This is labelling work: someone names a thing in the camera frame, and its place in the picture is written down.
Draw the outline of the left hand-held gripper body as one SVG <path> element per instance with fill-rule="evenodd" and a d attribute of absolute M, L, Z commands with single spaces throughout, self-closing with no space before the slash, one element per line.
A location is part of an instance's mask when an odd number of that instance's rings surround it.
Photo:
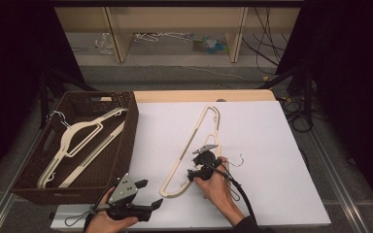
<path fill-rule="evenodd" d="M 136 207 L 132 203 L 138 194 L 141 185 L 134 182 L 128 174 L 119 179 L 107 204 L 109 209 L 107 215 L 113 220 L 121 220 L 129 216 L 135 216 Z"/>

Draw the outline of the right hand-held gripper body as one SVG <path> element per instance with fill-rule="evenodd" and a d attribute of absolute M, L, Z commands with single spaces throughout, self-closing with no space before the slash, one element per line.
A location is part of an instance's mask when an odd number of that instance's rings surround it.
<path fill-rule="evenodd" d="M 196 157 L 192 159 L 195 170 L 201 170 L 203 172 L 204 181 L 209 180 L 213 173 L 216 171 L 217 167 L 221 165 L 221 159 L 217 158 L 211 149 L 215 149 L 217 145 L 206 145 L 201 149 L 194 152 Z"/>

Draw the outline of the cream plastic clothes hanger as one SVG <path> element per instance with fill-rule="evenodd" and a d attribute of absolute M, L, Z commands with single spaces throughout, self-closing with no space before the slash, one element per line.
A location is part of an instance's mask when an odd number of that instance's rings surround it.
<path fill-rule="evenodd" d="M 125 122 L 121 123 L 109 136 L 106 137 L 86 159 L 59 185 L 61 188 L 69 187 L 77 177 L 90 165 L 90 163 L 122 132 Z"/>
<path fill-rule="evenodd" d="M 99 116 L 98 118 L 92 121 L 81 121 L 70 125 L 65 118 L 65 115 L 60 111 L 54 111 L 55 114 L 58 114 L 61 117 L 61 123 L 66 127 L 66 130 L 61 136 L 60 143 L 59 143 L 59 150 L 44 170 L 43 174 L 37 181 L 38 188 L 46 188 L 47 183 L 51 182 L 55 176 L 55 170 L 60 165 L 62 159 L 64 157 L 72 158 L 78 154 L 88 143 L 92 141 L 92 139 L 102 131 L 104 128 L 103 122 L 111 117 L 119 117 L 124 112 L 127 112 L 127 108 L 115 108 L 110 110 L 108 113 Z M 86 129 L 88 127 L 93 127 L 93 130 L 85 136 L 74 148 L 70 149 L 70 145 L 72 143 L 72 139 L 74 136 Z"/>
<path fill-rule="evenodd" d="M 221 143 L 219 138 L 219 132 L 220 132 L 220 111 L 219 109 L 214 105 L 207 105 L 204 107 L 200 117 L 198 118 L 197 122 L 195 123 L 195 126 L 192 128 L 192 131 L 190 133 L 190 136 L 186 140 L 186 144 L 181 150 L 180 157 L 176 160 L 175 164 L 171 168 L 169 174 L 167 175 L 166 179 L 164 180 L 162 186 L 159 189 L 159 194 L 164 198 L 176 198 L 182 195 L 191 185 L 191 182 L 187 178 L 187 172 L 186 172 L 186 181 L 182 182 L 180 184 L 180 187 L 177 190 L 170 191 L 168 189 L 168 186 L 170 183 L 174 180 L 174 176 L 177 173 L 178 168 L 183 163 L 183 160 L 188 152 L 191 154 L 194 154 L 196 150 L 191 150 L 190 146 L 192 145 L 195 136 L 200 131 L 200 127 L 202 123 L 205 121 L 205 118 L 209 115 L 213 115 L 213 122 L 214 122 L 214 128 L 213 130 L 209 131 L 206 138 L 204 139 L 203 145 L 198 148 L 201 149 L 202 147 L 206 145 L 217 145 L 215 149 L 211 149 L 211 152 L 215 154 L 217 158 L 220 158 L 221 156 Z"/>

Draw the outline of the brown wicker basket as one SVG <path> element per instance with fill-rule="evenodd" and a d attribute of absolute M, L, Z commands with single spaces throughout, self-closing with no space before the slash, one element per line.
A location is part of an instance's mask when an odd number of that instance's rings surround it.
<path fill-rule="evenodd" d="M 115 108 L 127 108 L 121 116 L 113 116 L 103 122 L 104 128 L 90 143 L 72 158 L 64 157 L 55 170 L 54 179 L 46 188 L 38 188 L 37 181 L 57 151 L 66 127 L 61 117 L 73 125 L 81 121 L 92 121 Z M 46 126 L 41 133 L 29 160 L 11 192 L 36 205 L 88 204 L 94 202 L 101 192 L 129 170 L 138 123 L 138 107 L 131 91 L 75 91 L 67 92 L 61 98 L 56 110 L 47 116 Z M 59 185 L 78 165 L 123 121 L 123 131 L 109 144 L 69 186 Z M 77 133 L 70 149 L 74 148 L 93 127 Z"/>

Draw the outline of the person's right hand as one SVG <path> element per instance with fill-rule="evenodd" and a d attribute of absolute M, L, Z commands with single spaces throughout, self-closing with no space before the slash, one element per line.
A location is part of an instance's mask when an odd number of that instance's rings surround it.
<path fill-rule="evenodd" d="M 225 157 L 220 157 L 220 165 L 207 181 L 194 178 L 193 181 L 203 190 L 204 197 L 209 199 L 217 209 L 226 217 L 240 216 L 242 213 L 233 203 L 226 178 L 224 177 L 224 166 L 227 164 Z"/>

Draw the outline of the person's left hand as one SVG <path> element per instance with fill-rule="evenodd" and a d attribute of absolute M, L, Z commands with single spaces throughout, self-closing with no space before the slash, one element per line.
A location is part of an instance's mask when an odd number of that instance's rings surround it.
<path fill-rule="evenodd" d="M 111 219 L 105 211 L 89 214 L 85 218 L 84 233 L 119 233 L 129 226 L 137 223 L 139 219 L 135 216 L 126 217 L 121 220 Z"/>

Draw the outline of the white table cover sheet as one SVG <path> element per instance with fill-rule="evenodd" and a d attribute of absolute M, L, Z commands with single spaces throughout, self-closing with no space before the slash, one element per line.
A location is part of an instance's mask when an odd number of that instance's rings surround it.
<path fill-rule="evenodd" d="M 330 224 L 312 178 L 276 101 L 141 103 L 129 176 L 148 180 L 134 202 L 149 205 L 207 105 L 220 111 L 222 155 L 250 201 L 238 205 L 253 211 L 261 226 L 321 226 Z M 191 150 L 200 148 L 213 130 L 213 115 L 205 118 Z M 187 180 L 194 154 L 188 152 L 168 188 L 176 190 Z"/>

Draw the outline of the colourful plastic bits on floor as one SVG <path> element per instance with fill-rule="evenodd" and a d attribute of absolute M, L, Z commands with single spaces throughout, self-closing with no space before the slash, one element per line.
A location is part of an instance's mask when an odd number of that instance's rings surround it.
<path fill-rule="evenodd" d="M 193 36 L 191 42 L 192 49 L 195 51 L 202 51 L 208 54 L 214 54 L 217 52 L 229 54 L 228 46 L 224 42 L 209 36 Z"/>

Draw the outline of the black metal stand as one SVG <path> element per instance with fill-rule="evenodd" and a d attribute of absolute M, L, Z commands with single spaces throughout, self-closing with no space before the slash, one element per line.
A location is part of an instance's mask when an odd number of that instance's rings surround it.
<path fill-rule="evenodd" d="M 297 132 L 308 132 L 313 126 L 312 115 L 312 78 L 304 66 L 294 67 L 278 75 L 271 81 L 265 81 L 259 89 L 271 90 L 273 86 L 290 79 L 286 89 L 287 97 L 277 97 L 289 126 Z"/>
<path fill-rule="evenodd" d="M 76 79 L 65 72 L 56 69 L 46 69 L 39 77 L 39 94 L 41 101 L 41 128 L 44 128 L 47 122 L 47 115 L 50 111 L 48 92 L 50 91 L 55 97 L 62 97 L 66 92 L 64 83 L 84 90 L 95 91 L 95 88 L 87 85 L 83 79 Z"/>

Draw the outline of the clear plastic wrap on floor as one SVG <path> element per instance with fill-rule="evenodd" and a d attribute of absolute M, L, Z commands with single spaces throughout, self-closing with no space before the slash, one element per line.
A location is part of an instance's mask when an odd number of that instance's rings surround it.
<path fill-rule="evenodd" d="M 95 47 L 101 54 L 112 55 L 115 53 L 112 37 L 109 33 L 103 33 L 100 39 L 96 39 Z"/>

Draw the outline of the beige desk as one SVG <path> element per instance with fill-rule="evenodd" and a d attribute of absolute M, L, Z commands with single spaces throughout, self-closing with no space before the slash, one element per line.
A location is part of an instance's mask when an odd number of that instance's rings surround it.
<path fill-rule="evenodd" d="M 272 7 L 57 7 L 66 32 L 108 32 L 119 63 L 125 61 L 135 33 L 223 33 L 230 61 L 238 61 L 242 36 L 264 27 L 289 34 L 297 8 Z"/>

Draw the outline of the dark curtain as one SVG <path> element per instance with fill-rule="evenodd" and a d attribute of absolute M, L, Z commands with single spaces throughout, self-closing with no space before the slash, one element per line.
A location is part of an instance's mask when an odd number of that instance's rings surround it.
<path fill-rule="evenodd" d="M 373 190 L 373 0 L 304 0 L 277 72 L 303 63 Z"/>
<path fill-rule="evenodd" d="M 0 161 L 46 72 L 84 80 L 51 0 L 0 0 Z"/>

